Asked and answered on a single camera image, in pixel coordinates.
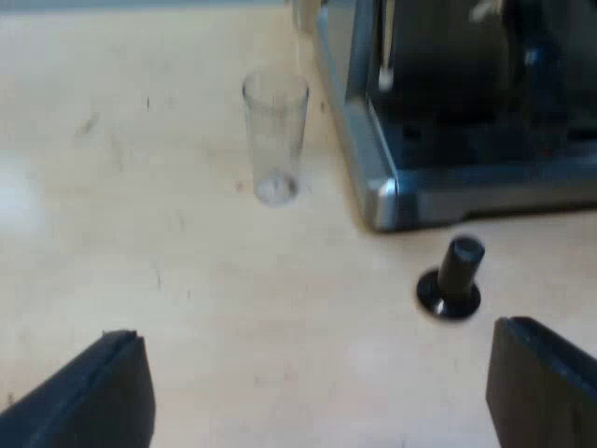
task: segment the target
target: tabletop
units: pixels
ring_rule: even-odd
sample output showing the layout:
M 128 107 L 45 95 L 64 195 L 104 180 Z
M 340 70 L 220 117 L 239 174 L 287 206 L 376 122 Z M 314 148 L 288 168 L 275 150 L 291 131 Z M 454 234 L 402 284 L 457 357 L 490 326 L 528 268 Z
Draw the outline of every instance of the tabletop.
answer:
M 0 410 L 136 329 L 154 447 L 497 447 L 497 317 L 597 353 L 597 214 L 368 231 L 288 6 L 8 15 L 0 53 Z M 281 208 L 252 193 L 243 123 L 264 64 L 312 91 Z M 447 325 L 414 288 L 461 232 L 486 245 L 482 304 Z

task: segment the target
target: black knob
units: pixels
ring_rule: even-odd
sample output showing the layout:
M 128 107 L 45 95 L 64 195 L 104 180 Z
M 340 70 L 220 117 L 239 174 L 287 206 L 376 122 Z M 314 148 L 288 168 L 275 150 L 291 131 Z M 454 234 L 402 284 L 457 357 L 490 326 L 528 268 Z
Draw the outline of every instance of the black knob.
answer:
M 459 236 L 448 247 L 441 267 L 425 273 L 417 285 L 421 305 L 447 319 L 464 319 L 481 303 L 475 273 L 485 255 L 483 244 L 472 236 Z

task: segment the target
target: espresso machine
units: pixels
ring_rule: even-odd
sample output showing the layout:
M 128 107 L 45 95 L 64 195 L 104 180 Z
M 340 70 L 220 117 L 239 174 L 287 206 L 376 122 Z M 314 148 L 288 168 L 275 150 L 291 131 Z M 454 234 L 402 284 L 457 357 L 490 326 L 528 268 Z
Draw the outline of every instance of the espresso machine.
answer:
M 597 203 L 597 0 L 328 0 L 316 43 L 372 229 Z

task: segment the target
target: scuff mark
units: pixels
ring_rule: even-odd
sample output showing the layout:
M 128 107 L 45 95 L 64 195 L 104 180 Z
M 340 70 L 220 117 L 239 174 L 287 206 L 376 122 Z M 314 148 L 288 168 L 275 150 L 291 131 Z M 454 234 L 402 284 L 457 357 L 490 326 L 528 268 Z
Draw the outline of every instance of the scuff mark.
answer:
M 185 219 L 185 215 L 183 215 L 183 212 L 181 212 L 180 210 L 176 212 L 176 215 L 178 216 L 178 227 L 180 228 L 180 231 L 186 231 L 187 220 Z
M 97 124 L 97 122 L 100 120 L 100 114 L 98 112 L 93 112 L 91 114 L 91 116 L 87 119 L 87 121 L 85 121 L 80 128 L 78 128 L 78 135 L 87 135 L 89 134 L 91 131 L 93 131 L 93 128 L 95 127 L 95 125 Z
M 153 264 L 153 273 L 156 275 L 156 288 L 161 290 L 161 271 L 157 263 Z
M 110 146 L 112 147 L 112 150 L 114 151 L 114 156 L 115 156 L 114 164 L 117 167 L 118 172 L 123 173 L 124 172 L 124 151 L 122 149 L 122 144 L 119 142 L 119 140 L 113 134 L 110 134 Z

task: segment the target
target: clear plastic cup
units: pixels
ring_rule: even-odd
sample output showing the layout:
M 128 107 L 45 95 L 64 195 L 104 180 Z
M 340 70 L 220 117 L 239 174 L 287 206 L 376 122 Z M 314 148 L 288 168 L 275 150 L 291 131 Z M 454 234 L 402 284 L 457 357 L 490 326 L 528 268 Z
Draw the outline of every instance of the clear plastic cup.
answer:
M 299 159 L 309 86 L 273 68 L 243 83 L 244 115 L 253 164 L 253 189 L 266 205 L 281 205 L 299 190 Z

